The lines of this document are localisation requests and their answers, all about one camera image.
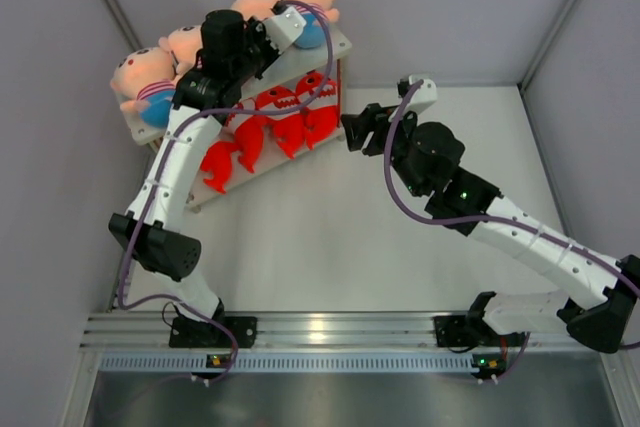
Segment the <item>red shark plush toy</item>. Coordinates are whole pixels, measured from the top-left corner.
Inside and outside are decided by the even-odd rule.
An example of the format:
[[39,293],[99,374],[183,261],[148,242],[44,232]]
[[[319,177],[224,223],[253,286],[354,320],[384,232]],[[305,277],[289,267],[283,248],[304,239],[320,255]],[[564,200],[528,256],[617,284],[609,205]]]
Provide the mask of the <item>red shark plush toy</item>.
[[239,102],[233,109],[234,113],[225,123],[225,129],[232,137],[230,153],[238,153],[237,162],[253,174],[264,147],[263,127],[266,121],[262,116],[252,115],[258,111],[254,98]]
[[[255,98],[256,108],[260,111],[281,111],[299,104],[298,97],[285,86],[276,86],[258,94]],[[299,111],[276,116],[267,116],[266,122],[281,151],[294,159],[296,153],[305,142],[305,125]]]
[[318,96],[304,110],[305,140],[309,149],[328,138],[339,124],[338,84],[328,79],[320,88],[324,77],[317,71],[308,72],[296,85],[296,95],[300,102],[306,101],[316,91]]

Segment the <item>boy doll plush striped shirt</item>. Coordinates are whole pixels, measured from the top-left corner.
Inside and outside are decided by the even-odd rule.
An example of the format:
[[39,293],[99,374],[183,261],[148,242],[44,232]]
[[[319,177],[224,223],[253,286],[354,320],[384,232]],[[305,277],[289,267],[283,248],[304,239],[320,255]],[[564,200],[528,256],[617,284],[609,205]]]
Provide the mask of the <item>boy doll plush striped shirt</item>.
[[303,33],[297,39],[295,45],[300,49],[315,49],[322,46],[325,43],[325,36],[315,13],[320,15],[326,25],[336,23],[340,18],[340,11],[334,6],[336,0],[293,1],[303,3],[303,6],[295,5],[295,8],[306,21]]
[[146,124],[164,129],[175,94],[174,78],[171,55],[160,47],[148,47],[124,58],[110,85],[123,98],[122,112],[137,114]]
[[230,9],[239,12],[248,21],[255,18],[259,21],[274,15],[273,7],[280,0],[235,0]]
[[196,54],[202,48],[199,24],[180,27],[158,39],[158,46],[169,52],[176,63],[176,73],[184,74],[196,64]]

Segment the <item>red shark plush purple fin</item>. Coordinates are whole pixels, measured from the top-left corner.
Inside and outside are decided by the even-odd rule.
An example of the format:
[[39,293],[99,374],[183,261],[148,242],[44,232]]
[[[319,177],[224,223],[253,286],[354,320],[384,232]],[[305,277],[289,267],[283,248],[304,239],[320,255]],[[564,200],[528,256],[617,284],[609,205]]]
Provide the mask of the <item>red shark plush purple fin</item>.
[[207,150],[201,165],[203,183],[220,194],[225,194],[225,186],[233,173],[232,154],[239,150],[232,141],[217,141]]

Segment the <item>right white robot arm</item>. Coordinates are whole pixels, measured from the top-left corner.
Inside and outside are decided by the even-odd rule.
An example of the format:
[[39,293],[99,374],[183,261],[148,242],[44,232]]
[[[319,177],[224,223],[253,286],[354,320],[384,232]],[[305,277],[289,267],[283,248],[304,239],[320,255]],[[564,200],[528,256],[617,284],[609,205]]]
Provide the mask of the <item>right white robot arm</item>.
[[464,316],[467,336],[488,345],[499,336],[565,333],[612,354],[639,299],[639,259],[595,253],[527,214],[500,189],[460,165],[465,146],[442,123],[414,112],[394,124],[393,107],[368,105],[341,117],[347,146],[383,156],[385,174],[398,175],[414,197],[425,196],[427,224],[444,226],[492,246],[551,282],[549,293],[477,295]]

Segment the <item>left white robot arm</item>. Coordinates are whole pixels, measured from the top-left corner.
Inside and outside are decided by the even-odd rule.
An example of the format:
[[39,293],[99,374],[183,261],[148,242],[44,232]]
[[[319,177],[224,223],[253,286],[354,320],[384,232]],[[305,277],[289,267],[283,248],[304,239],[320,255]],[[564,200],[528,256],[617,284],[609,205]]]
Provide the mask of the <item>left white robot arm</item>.
[[109,230],[125,253],[120,274],[132,262],[164,281],[163,299],[193,320],[191,333],[204,346],[226,333],[224,306],[197,271],[199,240],[181,232],[183,212],[208,148],[217,140],[244,84],[263,73],[304,27],[291,7],[279,5],[265,19],[244,19],[233,10],[208,13],[194,66],[178,81],[165,138],[139,193]]

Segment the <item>white two-tier wooden shelf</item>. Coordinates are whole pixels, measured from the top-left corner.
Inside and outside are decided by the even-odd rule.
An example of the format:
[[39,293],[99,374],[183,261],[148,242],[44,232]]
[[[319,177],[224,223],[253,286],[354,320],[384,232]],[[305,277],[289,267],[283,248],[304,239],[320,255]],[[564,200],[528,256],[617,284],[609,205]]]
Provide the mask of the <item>white two-tier wooden shelf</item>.
[[[342,89],[342,73],[344,59],[352,49],[352,43],[335,25],[330,27],[330,35],[333,46],[333,64],[330,78],[337,83],[337,89]],[[290,47],[282,56],[267,69],[260,79],[252,78],[242,87],[242,98],[254,97],[269,87],[278,85],[290,89],[303,75],[315,70],[319,73],[325,71],[327,63],[327,50],[324,47],[316,49],[299,49]],[[131,133],[133,141],[139,146],[147,146],[153,151],[158,151],[164,138],[164,131],[146,124],[137,114],[125,112],[124,120]],[[262,154],[255,164],[255,172],[250,173],[237,163],[237,155],[232,155],[232,176],[225,189],[231,192],[233,189],[250,182],[259,176],[289,162],[290,159],[281,151],[273,141],[270,133],[265,136],[265,144]],[[197,211],[203,204],[220,196],[220,193],[204,184],[208,175],[198,172],[185,207]]]

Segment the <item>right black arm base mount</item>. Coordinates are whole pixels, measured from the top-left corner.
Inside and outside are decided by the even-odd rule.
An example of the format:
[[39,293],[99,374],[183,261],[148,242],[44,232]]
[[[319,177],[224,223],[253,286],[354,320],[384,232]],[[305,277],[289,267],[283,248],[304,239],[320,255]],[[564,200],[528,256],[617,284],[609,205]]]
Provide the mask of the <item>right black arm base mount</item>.
[[454,353],[466,353],[480,347],[521,347],[524,333],[497,334],[483,320],[466,315],[436,316],[436,343]]

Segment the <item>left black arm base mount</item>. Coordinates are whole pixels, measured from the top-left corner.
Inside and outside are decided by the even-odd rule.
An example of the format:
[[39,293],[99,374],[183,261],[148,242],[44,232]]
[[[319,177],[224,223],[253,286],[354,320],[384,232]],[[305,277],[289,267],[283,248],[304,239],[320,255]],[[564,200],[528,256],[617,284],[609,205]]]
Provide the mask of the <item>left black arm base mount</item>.
[[[258,319],[253,316],[227,316],[222,322],[239,348],[251,348],[257,337]],[[171,324],[169,347],[179,349],[230,348],[232,339],[211,323],[177,316]]]

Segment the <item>aluminium front rail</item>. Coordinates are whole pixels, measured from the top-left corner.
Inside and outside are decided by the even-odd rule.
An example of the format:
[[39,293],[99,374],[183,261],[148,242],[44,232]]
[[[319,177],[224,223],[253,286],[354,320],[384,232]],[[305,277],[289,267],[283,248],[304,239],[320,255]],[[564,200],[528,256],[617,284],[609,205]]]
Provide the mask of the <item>aluminium front rail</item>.
[[[399,348],[427,349],[436,343],[434,318],[457,312],[229,312],[258,319],[251,348]],[[171,324],[177,314],[160,311],[113,311],[92,314],[80,345],[85,349],[159,350],[170,348]]]

